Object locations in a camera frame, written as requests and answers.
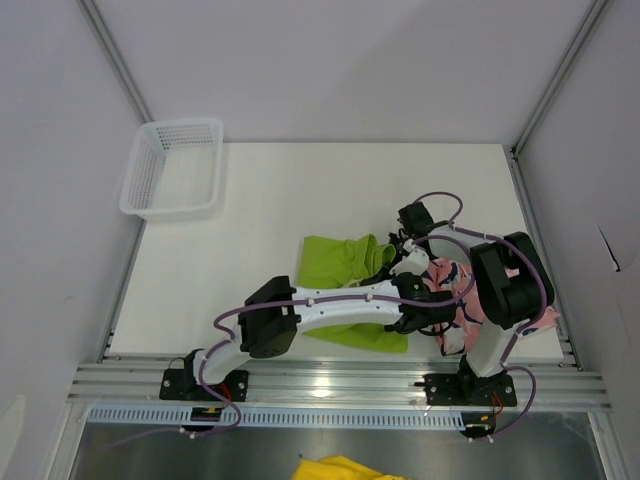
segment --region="yellow cloth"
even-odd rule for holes
[[[394,475],[383,475],[341,455],[313,462],[301,460],[291,480],[408,480]]]

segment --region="white table surface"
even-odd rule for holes
[[[149,223],[136,258],[110,353],[184,354],[222,333],[219,313],[276,275],[295,281],[307,235],[385,242],[397,211],[420,194],[460,195],[462,226],[495,233],[525,230],[500,145],[247,143],[225,145],[221,204],[209,220]],[[434,219],[456,208],[428,200]],[[409,337],[406,354],[380,354],[297,335],[282,357],[433,361],[435,341]],[[523,339],[511,361],[558,362],[555,330]]]

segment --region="white plastic basket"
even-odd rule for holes
[[[120,210],[149,222],[211,217],[220,190],[221,167],[220,120],[142,125],[133,141]]]

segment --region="green cloth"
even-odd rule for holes
[[[365,235],[360,240],[307,237],[297,284],[305,288],[355,286],[378,273],[395,254],[393,245],[378,245],[373,235]],[[375,323],[318,328],[307,335],[376,352],[406,353],[408,347],[407,335],[385,332],[383,325]]]

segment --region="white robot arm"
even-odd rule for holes
[[[370,279],[358,288],[320,290],[294,288],[288,277],[274,277],[237,309],[235,324],[220,327],[230,334],[229,340],[208,352],[192,354],[187,374],[192,382],[217,385],[251,358],[285,354],[296,334],[316,328],[378,323],[402,334],[426,327],[441,329],[453,322],[460,298],[449,291],[430,292],[420,275],[432,258],[444,253],[443,244],[437,242],[443,240],[467,252],[488,321],[474,348],[462,357],[457,374],[425,376],[425,388],[437,384],[438,391],[445,392],[439,398],[432,396],[430,404],[491,406],[487,399],[492,392],[513,391],[505,388],[513,385],[505,371],[507,357],[518,334],[554,298],[531,240],[519,232],[504,238],[478,236],[452,228],[450,222],[436,224],[422,204],[411,204],[399,214],[403,228],[390,238],[396,240],[401,258],[383,272],[387,278]],[[508,277],[507,268],[518,274]],[[505,406],[515,405],[515,394],[501,400]]]

